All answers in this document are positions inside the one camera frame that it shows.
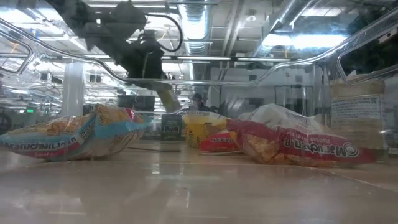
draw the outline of reflective floor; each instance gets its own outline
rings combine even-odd
[[[2,224],[398,223],[397,192],[328,170],[135,151],[108,161],[12,157],[0,173]]]

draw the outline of plastic bag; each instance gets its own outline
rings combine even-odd
[[[227,130],[213,134],[200,144],[204,152],[236,152],[240,151]]]
[[[85,116],[63,117],[3,134],[0,146],[51,161],[110,156],[140,139],[148,125],[131,109],[96,105]]]
[[[227,119],[229,118],[212,112],[189,111],[184,116],[187,146],[199,148],[206,138],[226,129]]]
[[[239,148],[263,164],[331,167],[376,161],[369,150],[334,135],[314,119],[277,105],[265,105],[245,117],[230,120]]]

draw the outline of maruchan logo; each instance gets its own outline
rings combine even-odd
[[[312,154],[329,154],[342,158],[354,158],[359,156],[359,150],[351,143],[344,143],[342,146],[333,144],[319,145],[315,143],[303,142],[298,139],[285,139],[284,145],[286,147],[293,147],[294,149],[305,150],[311,152]]]
[[[214,143],[234,143],[234,141],[230,138],[211,138]]]

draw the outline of person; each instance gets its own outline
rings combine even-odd
[[[196,93],[192,97],[193,104],[196,107],[196,110],[198,111],[210,111],[210,108],[205,106],[203,103],[203,98],[201,97],[201,94]]]

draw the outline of robotic arm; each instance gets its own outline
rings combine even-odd
[[[145,14],[132,5],[131,1],[120,2],[110,12],[96,12],[83,0],[46,0],[63,18],[71,30],[85,39],[88,50],[97,46],[109,55],[117,65],[128,72],[129,78],[155,78],[164,76],[162,56],[165,49],[176,52],[182,45],[182,30],[177,21],[169,16]],[[180,31],[180,43],[176,49],[167,49],[156,41],[154,35],[140,34],[135,42],[127,39],[136,30],[143,30],[146,16],[157,16],[170,19]],[[159,82],[132,82],[139,87],[158,92],[167,112],[173,112],[180,105],[172,91],[172,86]]]

